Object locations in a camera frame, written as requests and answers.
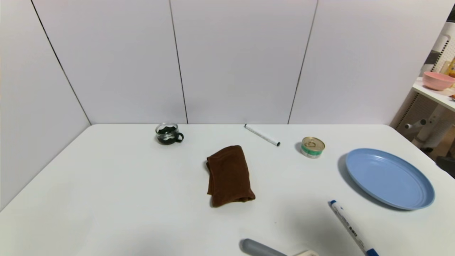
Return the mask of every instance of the pink bowl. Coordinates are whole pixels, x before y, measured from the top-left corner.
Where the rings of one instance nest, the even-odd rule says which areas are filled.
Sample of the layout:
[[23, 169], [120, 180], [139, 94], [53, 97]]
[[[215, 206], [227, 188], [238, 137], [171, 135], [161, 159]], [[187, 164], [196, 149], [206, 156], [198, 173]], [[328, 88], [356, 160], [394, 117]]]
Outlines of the pink bowl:
[[455, 78], [436, 72], [424, 72], [424, 85], [430, 89], [442, 91], [455, 83]]

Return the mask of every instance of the blue marker cap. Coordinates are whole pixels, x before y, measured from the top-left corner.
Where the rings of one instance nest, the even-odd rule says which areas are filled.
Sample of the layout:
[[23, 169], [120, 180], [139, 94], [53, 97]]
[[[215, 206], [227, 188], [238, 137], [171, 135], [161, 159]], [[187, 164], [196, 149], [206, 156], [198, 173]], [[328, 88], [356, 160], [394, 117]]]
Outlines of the blue marker cap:
[[379, 254], [374, 249], [369, 249], [367, 251], [368, 256], [379, 256]]

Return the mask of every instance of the glass mug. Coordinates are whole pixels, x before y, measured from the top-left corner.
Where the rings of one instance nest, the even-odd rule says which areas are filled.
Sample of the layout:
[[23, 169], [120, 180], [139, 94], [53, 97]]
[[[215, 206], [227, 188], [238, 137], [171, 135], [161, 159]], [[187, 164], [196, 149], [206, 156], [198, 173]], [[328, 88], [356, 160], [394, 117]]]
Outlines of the glass mug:
[[178, 125], [176, 123], [162, 123], [155, 129], [157, 139], [164, 145], [170, 145], [174, 142], [183, 141], [183, 134], [178, 132]]

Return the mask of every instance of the white marker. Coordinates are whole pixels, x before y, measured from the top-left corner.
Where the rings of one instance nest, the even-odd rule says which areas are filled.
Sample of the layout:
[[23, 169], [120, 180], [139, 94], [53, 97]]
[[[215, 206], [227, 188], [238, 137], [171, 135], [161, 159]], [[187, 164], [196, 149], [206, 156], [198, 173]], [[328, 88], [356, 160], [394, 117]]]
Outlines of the white marker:
[[272, 144], [275, 145], [275, 146], [279, 146], [279, 145], [281, 144], [281, 142], [274, 141], [273, 139], [271, 139], [271, 138], [265, 136], [264, 134], [262, 134], [262, 133], [260, 133], [260, 132], [258, 132], [258, 131], [253, 130], [250, 126], [247, 126], [247, 124], [245, 124], [244, 127], [245, 127], [246, 129], [248, 129], [250, 132], [254, 133], [255, 135], [257, 135], [257, 136], [259, 136], [259, 137], [261, 137], [261, 138], [263, 138], [263, 139], [265, 139], [265, 140], [267, 140], [268, 142], [272, 143]]
[[338, 216], [340, 221], [343, 225], [348, 229], [351, 233], [352, 237], [356, 240], [357, 244], [359, 245], [360, 249], [367, 255], [367, 256], [379, 256], [379, 254], [373, 249], [370, 243], [365, 240], [365, 237], [359, 233], [359, 229], [354, 225], [351, 218], [346, 214], [340, 204], [332, 200], [330, 201], [330, 207], [334, 210], [335, 214]]

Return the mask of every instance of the brown towel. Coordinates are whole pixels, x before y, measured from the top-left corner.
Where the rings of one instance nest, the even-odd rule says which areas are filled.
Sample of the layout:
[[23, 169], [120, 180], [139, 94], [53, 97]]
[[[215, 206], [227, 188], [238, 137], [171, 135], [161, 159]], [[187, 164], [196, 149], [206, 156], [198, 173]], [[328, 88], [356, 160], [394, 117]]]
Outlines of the brown towel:
[[207, 194], [212, 195], [214, 207], [256, 198], [250, 188], [248, 166], [242, 147], [221, 149], [207, 157], [207, 167], [210, 170]]

